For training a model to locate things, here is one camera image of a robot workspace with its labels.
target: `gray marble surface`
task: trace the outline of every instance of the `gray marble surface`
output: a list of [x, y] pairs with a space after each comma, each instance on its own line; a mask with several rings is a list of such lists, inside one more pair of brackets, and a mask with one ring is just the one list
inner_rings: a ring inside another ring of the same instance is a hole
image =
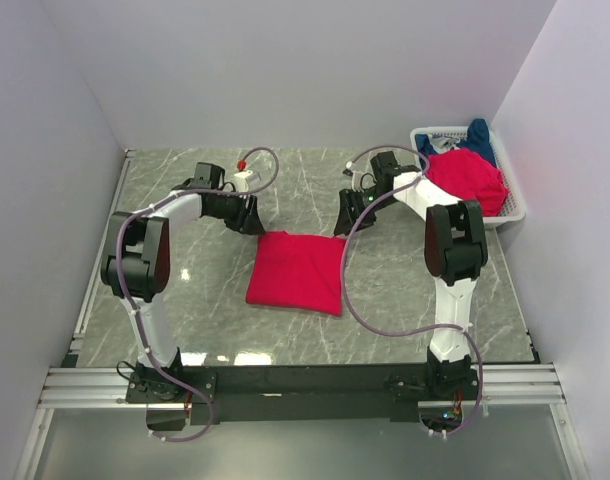
[[[197, 161], [231, 174], [243, 149], [142, 150], [132, 158], [119, 210], [147, 206], [189, 177]], [[281, 172], [259, 195], [266, 230], [331, 235], [338, 214], [341, 175], [357, 150], [279, 149]], [[398, 152], [401, 163], [411, 155]], [[251, 168], [268, 178], [269, 156], [252, 157]], [[367, 158], [359, 162], [367, 165]], [[424, 223], [395, 204], [378, 212], [376, 225], [359, 233], [349, 258], [353, 303], [370, 323], [400, 331], [432, 324], [434, 284], [423, 260]], [[472, 333], [483, 358], [531, 361], [520, 314], [496, 232], [487, 234], [489, 262], [472, 305]], [[342, 317], [250, 306], [245, 292], [254, 265], [256, 238], [204, 218], [172, 239], [172, 278], [165, 290], [167, 316], [184, 362], [192, 364], [328, 364], [425, 360], [429, 335], [386, 338]], [[136, 357], [127, 313], [108, 287], [97, 285], [78, 360], [79, 367], [110, 367]]]

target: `red towel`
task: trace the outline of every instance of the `red towel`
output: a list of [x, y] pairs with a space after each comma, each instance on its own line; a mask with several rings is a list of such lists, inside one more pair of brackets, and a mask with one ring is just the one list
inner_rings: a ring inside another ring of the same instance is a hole
[[245, 301], [341, 314], [341, 255], [345, 239], [267, 232], [258, 238]]
[[498, 215], [509, 193], [500, 170], [465, 148], [430, 156], [427, 178], [450, 195], [478, 200], [484, 217]]

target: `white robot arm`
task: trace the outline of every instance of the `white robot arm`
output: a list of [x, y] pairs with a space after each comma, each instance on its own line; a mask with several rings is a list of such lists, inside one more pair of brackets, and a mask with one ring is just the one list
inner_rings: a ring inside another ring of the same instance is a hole
[[[394, 188], [408, 185], [422, 176], [420, 172], [407, 172], [394, 177]], [[414, 210], [423, 220], [427, 211], [435, 205], [458, 205], [460, 198], [441, 190], [427, 178], [421, 178], [416, 187], [407, 188], [394, 194], [396, 200]], [[436, 285], [435, 324], [451, 323], [467, 331], [469, 328], [472, 293], [476, 278], [463, 278], [448, 285], [442, 277], [434, 277]], [[457, 330], [439, 329], [434, 331], [429, 346], [439, 362], [461, 361], [469, 355], [469, 345], [463, 334]]]
[[[371, 160], [374, 185], [365, 190], [345, 189], [340, 194], [340, 214], [334, 233], [347, 234], [367, 206], [381, 195], [414, 181], [414, 187], [396, 192], [364, 216], [358, 229], [376, 222], [375, 212], [398, 200], [425, 221], [425, 263], [435, 277], [436, 324], [469, 328], [472, 293], [480, 270], [487, 263], [487, 243], [480, 205], [462, 201], [427, 178], [414, 166], [400, 166], [393, 152]], [[353, 178], [352, 185], [361, 181]], [[436, 329], [428, 349], [428, 368], [433, 384], [457, 382], [467, 375], [471, 357], [463, 332]]]
[[[172, 338], [162, 291], [170, 275], [170, 237], [186, 224], [203, 216], [225, 220], [225, 225], [237, 232], [249, 235], [265, 233], [257, 213], [254, 196], [225, 197], [220, 195], [186, 195], [176, 193], [192, 188], [223, 188], [225, 171], [215, 165], [199, 163], [193, 178], [175, 187], [168, 197], [176, 197], [155, 213], [142, 217], [130, 226], [126, 233], [126, 251], [123, 252], [123, 269], [130, 293], [140, 311], [140, 317], [158, 364], [171, 368], [178, 362], [179, 351]], [[252, 170], [235, 173], [231, 183], [237, 192], [247, 192], [261, 184], [260, 175]], [[152, 368], [139, 335], [135, 311], [123, 298], [116, 276], [116, 232], [130, 213], [115, 212], [110, 217], [108, 240], [105, 243], [101, 279], [110, 285], [127, 310], [138, 344], [138, 364]]]

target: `white wall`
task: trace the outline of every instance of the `white wall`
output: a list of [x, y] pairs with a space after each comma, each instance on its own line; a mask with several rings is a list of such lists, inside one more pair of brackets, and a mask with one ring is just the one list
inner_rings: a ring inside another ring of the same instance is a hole
[[129, 147], [368, 146], [492, 118], [554, 0], [42, 0]]
[[67, 351], [121, 159], [39, 2], [0, 0], [0, 479]]
[[558, 0], [494, 120], [528, 204], [502, 236], [595, 479], [610, 479], [610, 0]]

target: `plastic basket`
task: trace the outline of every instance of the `plastic basket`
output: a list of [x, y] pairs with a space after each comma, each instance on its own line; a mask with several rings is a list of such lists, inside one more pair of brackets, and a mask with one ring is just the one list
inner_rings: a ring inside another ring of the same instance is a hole
[[[416, 135], [445, 135], [448, 137], [467, 137], [467, 127], [425, 127], [415, 128], [412, 130], [412, 148], [416, 148]], [[496, 158], [496, 166], [503, 175], [503, 183], [509, 190], [505, 203], [501, 213], [497, 217], [483, 217], [483, 223], [485, 228], [496, 228], [506, 222], [517, 222], [525, 216], [525, 202], [521, 196], [518, 185], [516, 184], [516, 178], [512, 172], [512, 169], [507, 160], [507, 154], [503, 149], [498, 137], [494, 135], [494, 132], [489, 132], [489, 143], [494, 151], [494, 157]]]

